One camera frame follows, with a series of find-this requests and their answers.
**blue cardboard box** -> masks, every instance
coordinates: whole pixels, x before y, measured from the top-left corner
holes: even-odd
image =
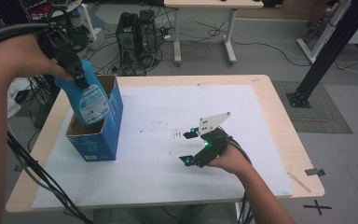
[[[84,125],[76,115],[66,131],[66,137],[85,161],[114,161],[120,133],[123,102],[115,76],[98,76],[111,103],[111,113],[93,125]]]

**hand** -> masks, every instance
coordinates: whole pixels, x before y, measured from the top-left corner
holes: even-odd
[[[231,144],[228,144],[226,150],[219,157],[210,161],[208,163],[209,166],[219,167],[224,169],[225,171],[239,175],[249,170],[249,167],[252,165],[243,157],[240,151]]]
[[[42,52],[36,34],[20,35],[1,42],[0,69],[1,73],[10,73],[11,79],[42,74],[71,79],[69,73]]]

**bottle label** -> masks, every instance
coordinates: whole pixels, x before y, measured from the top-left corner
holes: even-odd
[[[92,123],[103,119],[108,112],[109,104],[102,90],[95,84],[90,85],[80,100],[81,116],[87,123]]]

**desk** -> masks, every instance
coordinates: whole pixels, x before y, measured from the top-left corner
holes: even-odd
[[[198,83],[209,85],[251,85],[255,91],[271,136],[287,172],[292,198],[324,195],[324,187],[317,175],[306,175],[304,170],[313,168],[305,148],[288,118],[282,103],[266,76],[188,76],[188,77],[119,77],[121,87],[135,86],[184,86]],[[48,120],[37,139],[32,156],[45,166],[62,122],[70,106],[66,95],[60,93]],[[38,186],[22,172],[7,202],[8,212],[31,212]]]
[[[255,2],[253,0],[228,0],[226,2],[220,0],[199,0],[199,1],[192,1],[192,0],[165,0],[164,5],[167,7],[175,7],[176,10],[174,11],[175,17],[175,39],[173,42],[173,50],[174,50],[174,61],[177,64],[180,64],[182,61],[181,57],[181,50],[180,50],[180,38],[179,38],[179,20],[181,19],[179,16],[179,8],[203,8],[205,12],[212,14],[213,20],[215,19],[215,9],[223,10],[229,9],[229,26],[227,35],[224,35],[224,43],[226,46],[227,54],[229,57],[229,61],[231,63],[235,63],[237,61],[234,50],[231,46],[231,34],[234,27],[235,16],[237,13],[238,8],[246,7],[246,8],[258,8],[264,6],[261,1]]]

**gray mat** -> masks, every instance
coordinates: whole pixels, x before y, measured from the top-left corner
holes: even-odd
[[[322,83],[309,98],[311,108],[292,108],[286,97],[299,82],[272,82],[295,129],[299,133],[353,133]]]

